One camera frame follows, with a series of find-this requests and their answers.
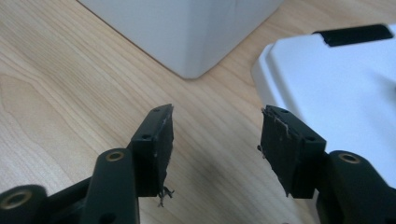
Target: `white box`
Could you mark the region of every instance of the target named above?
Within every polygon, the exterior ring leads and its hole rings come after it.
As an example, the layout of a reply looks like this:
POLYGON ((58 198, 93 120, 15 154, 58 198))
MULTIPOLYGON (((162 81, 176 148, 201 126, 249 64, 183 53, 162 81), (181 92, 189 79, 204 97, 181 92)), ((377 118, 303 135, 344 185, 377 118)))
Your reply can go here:
POLYGON ((283 0, 79 0, 185 78, 216 65, 283 0))
POLYGON ((265 105, 299 117, 327 152, 363 156, 396 188, 395 60, 395 37, 330 47, 320 34, 302 35, 267 46, 252 76, 265 105))

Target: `white plastic bin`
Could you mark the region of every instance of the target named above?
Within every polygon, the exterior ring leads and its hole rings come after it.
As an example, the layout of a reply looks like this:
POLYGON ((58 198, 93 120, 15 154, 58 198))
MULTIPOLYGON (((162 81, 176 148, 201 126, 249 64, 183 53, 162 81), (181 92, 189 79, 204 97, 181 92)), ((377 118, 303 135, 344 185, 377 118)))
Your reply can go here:
POLYGON ((185 78, 216 65, 283 0, 79 0, 185 78))

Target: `wood grain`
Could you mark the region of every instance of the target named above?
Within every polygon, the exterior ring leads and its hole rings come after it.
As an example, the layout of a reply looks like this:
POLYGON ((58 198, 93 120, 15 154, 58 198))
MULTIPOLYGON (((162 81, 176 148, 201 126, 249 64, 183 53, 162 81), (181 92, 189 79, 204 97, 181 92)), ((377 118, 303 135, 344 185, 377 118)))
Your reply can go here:
POLYGON ((48 193, 92 174, 126 147, 151 108, 173 104, 166 186, 141 199, 142 223, 315 223, 312 203, 286 198, 256 150, 262 103, 250 68, 275 40, 396 22, 393 0, 286 0, 199 79, 184 80, 76 1, 0 2, 0 191, 48 193))

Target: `black plastic part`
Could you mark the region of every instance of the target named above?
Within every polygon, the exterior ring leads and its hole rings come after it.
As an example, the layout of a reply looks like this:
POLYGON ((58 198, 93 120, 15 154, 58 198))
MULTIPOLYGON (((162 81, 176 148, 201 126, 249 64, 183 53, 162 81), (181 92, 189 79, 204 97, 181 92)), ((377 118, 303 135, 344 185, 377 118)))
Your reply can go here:
POLYGON ((132 137, 136 192, 139 197, 164 196, 163 182, 174 140, 172 105, 152 109, 132 137))
POLYGON ((139 223, 132 160, 132 153, 123 148, 98 157, 79 223, 139 223))
POLYGON ((339 30, 318 31, 330 47, 359 44, 369 41, 393 38, 388 27, 383 24, 353 27, 339 30))
POLYGON ((45 189, 37 185, 19 186, 0 195, 0 223, 38 224, 47 221, 45 189))
POLYGON ((286 194, 312 198, 326 141, 289 111, 268 105, 262 110, 261 150, 286 194))
POLYGON ((84 179, 67 189, 48 197, 46 212, 49 224, 78 223, 85 205, 91 178, 84 179))
POLYGON ((332 185, 333 200, 339 207, 318 202, 321 223, 395 223, 396 193, 366 159, 351 152, 333 151, 326 161, 325 172, 332 185), (341 217, 342 222, 328 222, 329 217, 341 217))

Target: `table surface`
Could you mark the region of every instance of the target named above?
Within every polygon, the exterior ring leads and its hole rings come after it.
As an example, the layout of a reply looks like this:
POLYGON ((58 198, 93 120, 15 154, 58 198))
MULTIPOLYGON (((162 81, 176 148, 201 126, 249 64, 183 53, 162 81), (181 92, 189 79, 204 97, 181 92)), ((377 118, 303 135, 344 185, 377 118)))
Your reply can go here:
POLYGON ((312 201, 285 197, 257 151, 262 102, 250 68, 263 48, 316 30, 396 22, 393 0, 286 0, 195 80, 164 68, 77 1, 0 2, 0 191, 48 194, 126 147, 151 108, 173 104, 165 207, 140 199, 142 223, 316 223, 312 201))

